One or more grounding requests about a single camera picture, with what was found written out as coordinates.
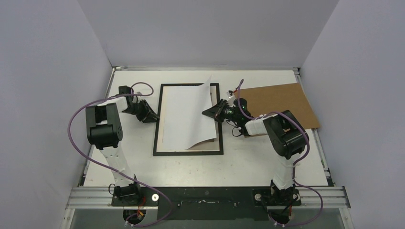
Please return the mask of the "white photo paper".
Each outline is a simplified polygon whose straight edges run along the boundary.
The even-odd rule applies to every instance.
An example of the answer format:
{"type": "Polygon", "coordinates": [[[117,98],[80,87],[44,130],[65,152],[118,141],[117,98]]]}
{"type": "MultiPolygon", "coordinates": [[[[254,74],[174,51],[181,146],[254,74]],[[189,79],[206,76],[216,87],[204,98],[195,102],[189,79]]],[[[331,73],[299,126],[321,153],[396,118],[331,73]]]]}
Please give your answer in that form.
{"type": "Polygon", "coordinates": [[[211,108],[211,77],[200,85],[166,86],[162,147],[184,151],[217,137],[215,121],[204,116],[211,108]]]}

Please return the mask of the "brown cardboard backing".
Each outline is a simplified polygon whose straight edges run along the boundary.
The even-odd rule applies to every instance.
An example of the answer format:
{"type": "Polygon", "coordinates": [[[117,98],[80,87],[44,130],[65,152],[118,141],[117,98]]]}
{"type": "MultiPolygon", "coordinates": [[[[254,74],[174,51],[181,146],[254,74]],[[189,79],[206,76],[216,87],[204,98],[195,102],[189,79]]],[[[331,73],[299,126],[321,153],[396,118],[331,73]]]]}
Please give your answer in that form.
{"type": "Polygon", "coordinates": [[[247,101],[247,110],[252,117],[289,110],[304,129],[320,127],[318,117],[299,83],[241,89],[235,92],[235,96],[238,95],[247,101]]]}

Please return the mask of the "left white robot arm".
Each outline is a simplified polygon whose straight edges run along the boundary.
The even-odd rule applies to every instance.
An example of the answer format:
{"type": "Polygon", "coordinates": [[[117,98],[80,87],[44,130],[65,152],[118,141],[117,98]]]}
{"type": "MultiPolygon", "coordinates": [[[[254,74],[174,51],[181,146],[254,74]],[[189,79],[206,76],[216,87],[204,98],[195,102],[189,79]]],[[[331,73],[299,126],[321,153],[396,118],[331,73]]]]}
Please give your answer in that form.
{"type": "Polygon", "coordinates": [[[104,156],[113,174],[113,202],[135,206],[144,203],[146,197],[140,184],[134,181],[136,176],[123,153],[120,113],[134,115],[143,123],[155,123],[160,117],[143,95],[135,94],[129,86],[120,86],[112,99],[85,108],[87,139],[104,156]]]}

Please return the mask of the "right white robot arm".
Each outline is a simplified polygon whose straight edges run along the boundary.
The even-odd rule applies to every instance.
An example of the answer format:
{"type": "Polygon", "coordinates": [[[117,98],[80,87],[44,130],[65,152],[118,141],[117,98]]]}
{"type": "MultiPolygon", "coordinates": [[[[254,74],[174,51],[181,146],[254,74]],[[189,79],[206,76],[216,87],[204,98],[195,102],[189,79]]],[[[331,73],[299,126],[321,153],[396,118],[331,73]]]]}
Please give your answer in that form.
{"type": "Polygon", "coordinates": [[[230,105],[222,99],[202,111],[202,115],[219,123],[225,120],[233,122],[243,136],[267,135],[277,159],[268,201],[274,206],[300,205],[299,191],[294,182],[295,161],[307,146],[308,134],[289,110],[254,118],[247,109],[245,99],[236,99],[233,103],[230,105]]]}

